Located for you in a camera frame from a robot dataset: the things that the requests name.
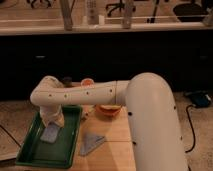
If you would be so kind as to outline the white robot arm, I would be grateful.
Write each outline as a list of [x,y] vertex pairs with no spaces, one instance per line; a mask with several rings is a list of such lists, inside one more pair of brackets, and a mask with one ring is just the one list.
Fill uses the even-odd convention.
[[30,95],[53,119],[63,105],[121,105],[127,108],[136,171],[189,171],[173,93],[155,73],[127,81],[62,88],[44,77]]

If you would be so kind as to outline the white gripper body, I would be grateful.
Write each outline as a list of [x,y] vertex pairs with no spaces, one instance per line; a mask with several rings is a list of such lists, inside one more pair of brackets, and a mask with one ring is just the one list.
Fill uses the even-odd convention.
[[40,117],[44,125],[54,123],[59,118],[64,118],[61,106],[50,106],[40,108]]

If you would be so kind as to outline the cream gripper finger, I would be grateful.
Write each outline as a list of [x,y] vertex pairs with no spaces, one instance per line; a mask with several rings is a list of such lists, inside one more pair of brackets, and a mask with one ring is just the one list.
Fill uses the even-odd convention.
[[65,121],[64,121],[64,118],[59,118],[55,121],[55,124],[57,126],[59,126],[60,128],[62,128],[64,125],[65,125]]

